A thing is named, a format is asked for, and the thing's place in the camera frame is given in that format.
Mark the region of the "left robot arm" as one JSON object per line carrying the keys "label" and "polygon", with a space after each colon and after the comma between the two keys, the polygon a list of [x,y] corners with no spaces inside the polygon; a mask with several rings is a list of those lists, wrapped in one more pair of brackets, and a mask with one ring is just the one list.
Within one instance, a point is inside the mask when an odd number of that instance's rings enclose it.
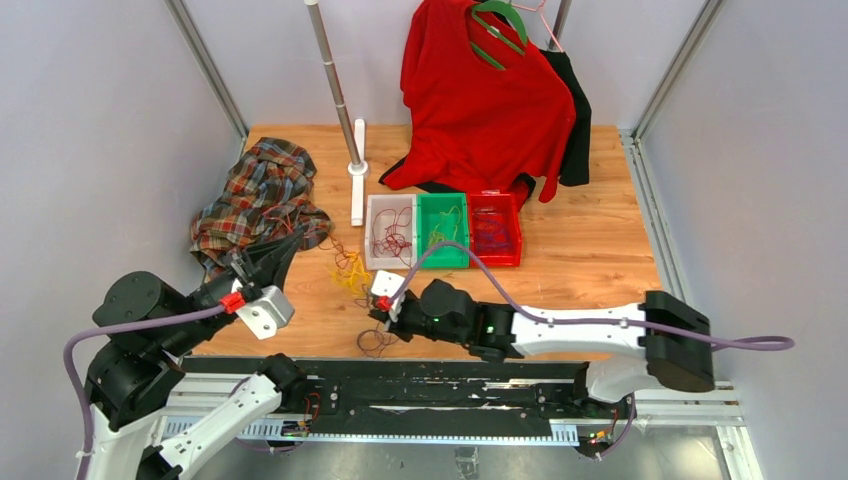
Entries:
{"label": "left robot arm", "polygon": [[148,271],[117,280],[74,335],[63,363],[81,408],[81,479],[189,479],[247,426],[279,410],[299,411],[306,373],[289,357],[265,358],[210,413],[172,438],[150,433],[184,379],[179,359],[236,320],[267,339],[294,309],[283,292],[305,229],[236,252],[225,270],[190,294]]}

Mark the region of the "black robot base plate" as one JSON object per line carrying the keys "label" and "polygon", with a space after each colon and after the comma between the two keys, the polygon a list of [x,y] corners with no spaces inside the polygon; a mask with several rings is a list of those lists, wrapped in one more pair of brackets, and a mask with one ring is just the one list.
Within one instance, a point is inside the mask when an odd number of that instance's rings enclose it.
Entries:
{"label": "black robot base plate", "polygon": [[589,398],[575,363],[300,360],[306,377],[279,412],[318,434],[536,437],[551,421],[622,425],[627,398]]}

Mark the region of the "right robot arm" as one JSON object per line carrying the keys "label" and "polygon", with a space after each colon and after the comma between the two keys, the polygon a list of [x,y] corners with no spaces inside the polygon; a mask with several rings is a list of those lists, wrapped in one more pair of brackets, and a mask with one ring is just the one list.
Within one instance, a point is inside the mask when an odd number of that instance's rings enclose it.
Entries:
{"label": "right robot arm", "polygon": [[550,310],[477,302],[442,280],[420,295],[401,276],[381,271],[372,281],[369,314],[405,342],[420,336],[456,344],[481,360],[501,363],[552,353],[602,353],[584,365],[571,390],[574,408],[599,415],[639,390],[687,393],[715,387],[712,348],[699,340],[708,319],[664,291],[642,302],[606,309]]}

